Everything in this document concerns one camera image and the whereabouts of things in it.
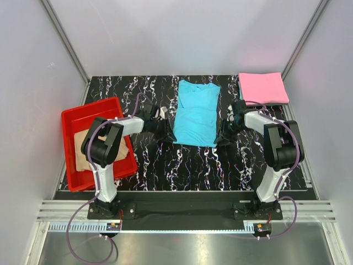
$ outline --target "black robot arm segment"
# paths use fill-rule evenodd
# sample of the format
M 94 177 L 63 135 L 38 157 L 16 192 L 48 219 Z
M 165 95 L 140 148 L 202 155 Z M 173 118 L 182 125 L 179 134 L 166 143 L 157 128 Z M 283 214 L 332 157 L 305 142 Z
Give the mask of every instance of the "black robot arm segment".
M 88 159 L 88 148 L 90 139 L 93 137 L 102 123 L 105 125 L 95 134 L 90 147 L 90 156 L 94 163 L 92 170 L 98 171 L 93 174 L 96 187 L 100 186 L 97 204 L 107 211 L 112 211 L 113 200 L 116 198 L 114 186 L 113 162 L 117 157 L 121 138 L 126 135 L 138 134 L 142 132 L 154 133 L 157 140 L 176 141 L 173 131 L 169 125 L 167 109 L 146 103 L 133 117 L 113 119 L 111 122 L 104 118 L 95 118 L 92 126 L 81 145 L 81 152 Z
M 277 195 L 284 184 L 291 168 L 296 164 L 297 147 L 292 136 L 272 118 L 260 115 L 258 111 L 249 109 L 245 101 L 234 102 L 228 109 L 227 119 L 223 119 L 218 130 L 215 143 L 229 145 L 237 140 L 243 130 L 253 129 L 264 136 L 264 157 L 267 168 L 264 178 L 257 187 L 255 205 L 257 210 L 274 207 Z M 299 150 L 299 161 L 303 161 L 304 152 L 298 124 L 291 121 L 283 122 L 293 132 Z
M 264 136 L 264 157 L 268 166 L 275 171 L 290 168 L 296 160 L 296 147 L 293 138 L 280 124 L 264 118 L 258 111 L 249 109 L 244 100 L 234 102 L 228 118 L 221 121 L 215 143 L 219 146 L 237 141 L 237 135 L 243 130 L 254 129 Z M 303 143 L 298 124 L 294 120 L 283 121 L 294 133 L 300 150 L 300 160 L 304 159 Z

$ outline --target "black marble table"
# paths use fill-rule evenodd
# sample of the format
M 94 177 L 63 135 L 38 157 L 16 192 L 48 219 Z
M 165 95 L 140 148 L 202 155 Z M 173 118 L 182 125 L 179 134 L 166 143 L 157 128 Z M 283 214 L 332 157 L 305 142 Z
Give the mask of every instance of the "black marble table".
M 125 115 L 131 114 L 139 92 L 153 103 L 169 110 L 173 128 L 178 108 L 178 82 L 215 83 L 221 87 L 218 98 L 218 125 L 228 106 L 239 99 L 238 76 L 104 76 L 93 77 L 85 103 L 117 96 Z M 282 107 L 266 112 L 285 119 Z M 157 143 L 152 134 L 132 135 L 137 173 L 116 181 L 118 190 L 251 190 L 260 184 L 266 170 L 263 137 L 250 130 L 238 135 L 232 146 L 217 148 Z M 288 177 L 284 189 L 305 190 L 298 166 Z M 66 176 L 60 190 L 68 190 Z

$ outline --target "purple cable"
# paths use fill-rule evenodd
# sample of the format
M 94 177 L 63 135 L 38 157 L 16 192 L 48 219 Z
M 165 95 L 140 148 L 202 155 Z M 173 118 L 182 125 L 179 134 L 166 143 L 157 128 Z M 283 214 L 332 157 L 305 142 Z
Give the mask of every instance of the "purple cable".
M 135 116 L 135 114 L 136 114 L 136 112 L 137 112 L 138 100 L 139 100 L 140 96 L 144 96 L 149 102 L 151 102 L 151 100 L 150 100 L 144 93 L 140 92 L 139 94 L 137 94 L 137 97 L 136 97 L 136 104 L 135 104 L 135 108 L 134 108 L 134 110 L 133 110 L 132 115 L 129 116 L 129 117 L 125 117 L 125 118 L 120 118 L 119 120 L 128 120 L 128 119 L 132 119 L 132 118 Z M 91 261 L 86 261 L 86 260 L 80 258 L 80 257 L 75 253 L 74 249 L 73 249 L 72 246 L 71 246 L 71 243 L 70 243 L 70 240 L 69 240 L 69 228 L 70 228 L 70 226 L 71 226 L 72 220 L 73 220 L 74 217 L 77 215 L 77 213 L 78 213 L 79 211 L 81 211 L 81 209 L 84 208 L 86 205 L 88 205 L 88 204 L 94 202 L 94 200 L 96 200 L 96 198 L 97 198 L 98 195 L 99 195 L 99 192 L 100 192 L 99 175 L 98 175 L 98 171 L 97 171 L 97 166 L 96 166 L 96 165 L 93 163 L 93 161 L 92 161 L 92 157 L 91 157 L 91 155 L 90 155 L 90 150 L 91 150 L 91 148 L 92 148 L 92 142 L 93 142 L 95 136 L 97 135 L 97 133 L 99 132 L 99 130 L 100 130 L 102 127 L 104 127 L 106 124 L 112 123 L 112 122 L 115 122 L 115 121 L 117 121 L 117 119 L 107 120 L 107 121 L 103 122 L 102 124 L 100 124 L 100 125 L 94 130 L 94 132 L 92 133 L 92 137 L 89 139 L 88 148 L 87 148 L 87 157 L 88 157 L 89 163 L 92 165 L 92 167 L 93 167 L 93 169 L 94 169 L 94 172 L 93 172 L 93 173 L 95 174 L 95 177 L 96 177 L 96 180 L 97 180 L 97 188 L 96 188 L 97 192 L 96 192 L 96 195 L 95 195 L 91 200 L 89 200 L 88 202 L 84 203 L 82 206 L 80 206 L 80 207 L 74 212 L 74 214 L 72 215 L 72 217 L 70 218 L 70 220 L 69 220 L 69 222 L 68 222 L 68 224 L 67 224 L 67 229 L 66 229 L 66 242 L 67 242 L 67 246 L 68 246 L 68 248 L 69 248 L 71 254 L 72 254 L 76 259 L 78 259 L 79 261 L 84 262 L 84 263 L 86 263 L 86 264 L 104 264 L 105 262 L 108 261 L 108 259 L 109 259 L 109 258 L 111 257 L 111 255 L 113 254 L 114 241 L 113 241 L 111 238 L 107 237 L 107 239 L 109 240 L 109 242 L 110 242 L 110 244 L 111 244 L 111 250 L 110 250 L 110 253 L 109 253 L 109 255 L 107 256 L 107 258 L 105 258 L 104 260 L 102 260 L 102 261 L 100 261 L 100 262 L 91 262 Z

